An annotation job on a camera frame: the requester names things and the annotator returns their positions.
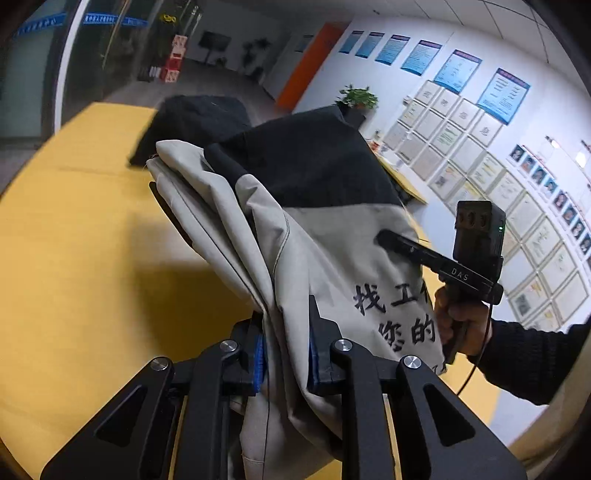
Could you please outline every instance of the ceiling tile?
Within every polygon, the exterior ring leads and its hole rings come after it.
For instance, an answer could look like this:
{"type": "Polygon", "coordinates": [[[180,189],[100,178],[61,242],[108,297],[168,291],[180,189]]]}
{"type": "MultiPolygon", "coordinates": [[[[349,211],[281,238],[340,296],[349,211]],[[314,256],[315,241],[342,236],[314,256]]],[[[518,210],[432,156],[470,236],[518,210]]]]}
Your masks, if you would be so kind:
{"type": "Polygon", "coordinates": [[[533,20],[531,8],[523,0],[484,0],[486,3],[505,7],[533,20]]]}
{"type": "Polygon", "coordinates": [[[506,41],[546,62],[544,44],[538,31],[538,25],[533,20],[494,5],[488,5],[488,8],[491,10],[492,16],[495,17],[496,24],[506,41]]]}
{"type": "Polygon", "coordinates": [[[569,56],[566,54],[560,42],[547,28],[541,29],[542,38],[546,45],[546,51],[548,52],[548,60],[550,65],[556,70],[561,72],[576,86],[585,90],[585,86],[577,70],[574,68],[573,62],[570,61],[569,56]]]}
{"type": "Polygon", "coordinates": [[[447,22],[460,23],[446,0],[416,0],[430,18],[447,22]]]}
{"type": "Polygon", "coordinates": [[[500,37],[495,21],[482,2],[477,0],[447,0],[447,2],[465,26],[500,37]]]}
{"type": "Polygon", "coordinates": [[[421,7],[414,0],[392,0],[392,3],[401,15],[406,17],[426,17],[425,12],[421,10],[421,7]]]}

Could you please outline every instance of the potted plant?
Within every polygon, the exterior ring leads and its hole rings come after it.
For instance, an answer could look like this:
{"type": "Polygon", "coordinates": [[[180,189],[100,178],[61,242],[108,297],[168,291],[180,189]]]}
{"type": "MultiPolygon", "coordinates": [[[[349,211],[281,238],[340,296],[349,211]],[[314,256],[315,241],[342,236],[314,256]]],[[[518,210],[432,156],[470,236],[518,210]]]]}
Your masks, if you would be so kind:
{"type": "Polygon", "coordinates": [[[336,105],[345,121],[355,128],[361,127],[367,114],[378,104],[378,97],[369,91],[369,87],[354,88],[353,85],[349,85],[339,93],[343,96],[337,99],[336,105]]]}

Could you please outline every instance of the black sleeve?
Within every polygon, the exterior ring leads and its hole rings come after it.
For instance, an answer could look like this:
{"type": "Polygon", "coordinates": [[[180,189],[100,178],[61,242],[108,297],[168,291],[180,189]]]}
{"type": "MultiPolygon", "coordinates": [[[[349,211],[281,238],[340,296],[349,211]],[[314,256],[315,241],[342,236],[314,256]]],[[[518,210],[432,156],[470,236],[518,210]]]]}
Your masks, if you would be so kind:
{"type": "MultiPolygon", "coordinates": [[[[492,322],[492,337],[479,365],[486,379],[536,405],[550,403],[579,356],[591,329],[590,320],[573,325],[568,333],[526,330],[517,322],[492,322]]],[[[475,363],[476,357],[468,360],[475,363]]]]}

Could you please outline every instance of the green plant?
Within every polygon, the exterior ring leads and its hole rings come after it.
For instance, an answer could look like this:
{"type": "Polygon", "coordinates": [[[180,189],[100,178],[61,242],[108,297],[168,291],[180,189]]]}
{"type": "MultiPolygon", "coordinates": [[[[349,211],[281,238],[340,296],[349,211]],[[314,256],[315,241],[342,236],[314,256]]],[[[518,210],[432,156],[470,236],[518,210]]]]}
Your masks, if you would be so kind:
{"type": "Polygon", "coordinates": [[[244,53],[242,54],[242,69],[246,69],[254,63],[259,51],[264,51],[271,46],[267,38],[257,38],[254,41],[247,41],[242,44],[244,53]]]}
{"type": "Polygon", "coordinates": [[[337,103],[344,103],[351,108],[373,110],[378,104],[378,97],[369,91],[369,87],[353,88],[353,85],[349,85],[339,93],[344,97],[337,99],[337,103]]]}

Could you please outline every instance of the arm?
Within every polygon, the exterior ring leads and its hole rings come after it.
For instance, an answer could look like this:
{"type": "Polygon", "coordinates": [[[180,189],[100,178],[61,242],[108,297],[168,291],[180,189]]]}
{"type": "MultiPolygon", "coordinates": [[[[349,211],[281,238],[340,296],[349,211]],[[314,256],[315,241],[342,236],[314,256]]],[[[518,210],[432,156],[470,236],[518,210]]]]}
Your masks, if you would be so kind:
{"type": "MultiPolygon", "coordinates": [[[[460,351],[475,363],[484,340],[488,308],[480,302],[450,306],[442,288],[436,293],[434,309],[443,344],[452,338],[452,318],[470,321],[460,351]]],[[[573,326],[568,333],[550,333],[493,320],[479,368],[493,385],[536,405],[547,404],[568,375],[590,329],[587,323],[573,326]]]]}
{"type": "MultiPolygon", "coordinates": [[[[479,368],[486,379],[536,405],[550,403],[583,347],[590,325],[568,333],[524,329],[517,322],[493,320],[493,334],[479,368]]],[[[468,360],[476,362],[476,356],[468,360]]]]}

